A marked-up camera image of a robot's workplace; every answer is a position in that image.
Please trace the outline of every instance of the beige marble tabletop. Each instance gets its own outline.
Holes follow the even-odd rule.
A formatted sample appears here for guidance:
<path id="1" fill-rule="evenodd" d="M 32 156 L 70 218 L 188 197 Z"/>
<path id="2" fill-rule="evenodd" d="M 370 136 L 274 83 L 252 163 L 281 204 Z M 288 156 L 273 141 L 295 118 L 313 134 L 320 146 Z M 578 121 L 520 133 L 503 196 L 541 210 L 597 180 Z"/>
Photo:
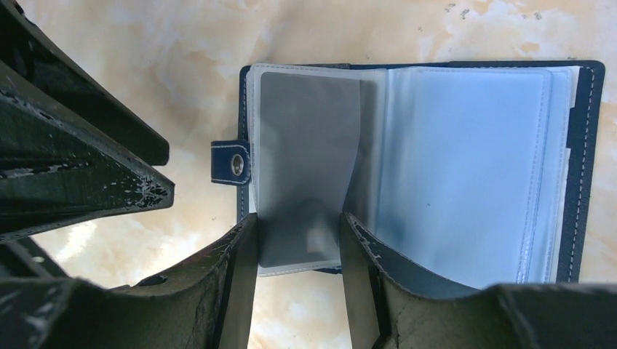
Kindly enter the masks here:
<path id="1" fill-rule="evenodd" d="M 613 0 L 20 0 L 26 15 L 166 137 L 175 205 L 38 235 L 72 276 L 134 284 L 225 233 L 235 189 L 210 141 L 236 134 L 246 64 L 593 59 L 606 64 L 581 281 L 617 282 Z M 340 276 L 259 278 L 250 348 L 349 348 Z"/>

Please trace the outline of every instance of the wallet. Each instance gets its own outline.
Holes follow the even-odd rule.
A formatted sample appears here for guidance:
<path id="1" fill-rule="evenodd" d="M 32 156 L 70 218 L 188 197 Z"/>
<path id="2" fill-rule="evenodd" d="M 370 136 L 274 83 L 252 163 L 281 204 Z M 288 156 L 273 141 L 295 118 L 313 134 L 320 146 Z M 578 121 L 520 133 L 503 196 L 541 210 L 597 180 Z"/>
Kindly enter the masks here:
<path id="1" fill-rule="evenodd" d="M 238 140 L 212 143 L 212 181 L 238 187 L 239 220 L 257 212 L 260 276 L 339 268 L 349 212 L 465 287 L 577 281 L 604 73 L 575 60 L 247 66 Z"/>

